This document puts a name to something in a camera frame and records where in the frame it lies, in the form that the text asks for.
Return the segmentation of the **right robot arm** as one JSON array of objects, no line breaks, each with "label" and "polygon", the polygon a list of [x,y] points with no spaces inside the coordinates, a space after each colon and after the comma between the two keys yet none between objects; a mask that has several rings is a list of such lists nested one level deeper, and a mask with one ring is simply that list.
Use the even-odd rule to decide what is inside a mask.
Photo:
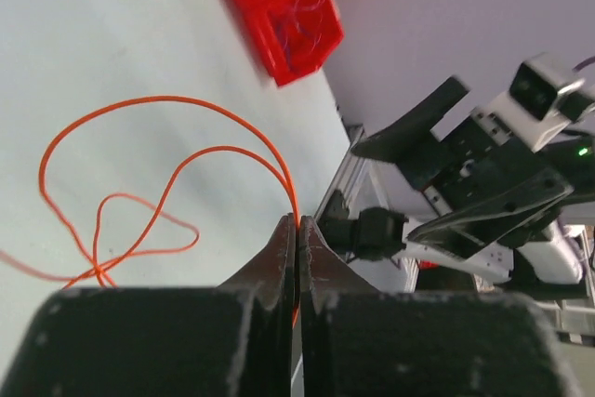
[{"label": "right robot arm", "polygon": [[585,270],[560,216],[594,198],[594,137],[575,128],[593,113],[593,93],[577,75],[562,81],[522,67],[507,91],[436,137],[467,93],[450,77],[352,148],[394,165],[434,218],[408,229],[405,215],[381,206],[351,218],[335,192],[319,221],[325,240],[348,260],[407,257],[533,298],[582,297]]}]

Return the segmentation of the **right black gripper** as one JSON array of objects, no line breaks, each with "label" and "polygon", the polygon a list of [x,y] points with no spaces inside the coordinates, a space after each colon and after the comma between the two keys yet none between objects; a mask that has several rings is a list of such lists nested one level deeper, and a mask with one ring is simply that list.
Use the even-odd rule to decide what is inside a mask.
[{"label": "right black gripper", "polygon": [[356,143],[351,153],[408,168],[410,186],[430,190],[454,211],[409,232],[408,240],[449,258],[470,258],[492,243],[518,248],[559,216],[574,191],[545,157],[532,152],[495,114],[480,108],[438,140],[432,129],[469,89],[451,76],[391,125]]}]

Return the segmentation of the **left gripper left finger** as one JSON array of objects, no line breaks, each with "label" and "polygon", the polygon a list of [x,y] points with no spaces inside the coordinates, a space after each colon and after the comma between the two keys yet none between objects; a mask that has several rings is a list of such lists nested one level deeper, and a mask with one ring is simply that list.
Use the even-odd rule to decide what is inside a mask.
[{"label": "left gripper left finger", "polygon": [[73,288],[33,317],[5,396],[287,396],[297,229],[217,287]]}]

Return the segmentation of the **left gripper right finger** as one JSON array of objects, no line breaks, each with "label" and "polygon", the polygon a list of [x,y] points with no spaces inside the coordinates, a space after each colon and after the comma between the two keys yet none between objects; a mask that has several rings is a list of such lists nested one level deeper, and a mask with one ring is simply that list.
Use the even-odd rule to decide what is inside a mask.
[{"label": "left gripper right finger", "polygon": [[577,396],[581,387],[530,298],[383,293],[299,230],[304,392],[308,396]]}]

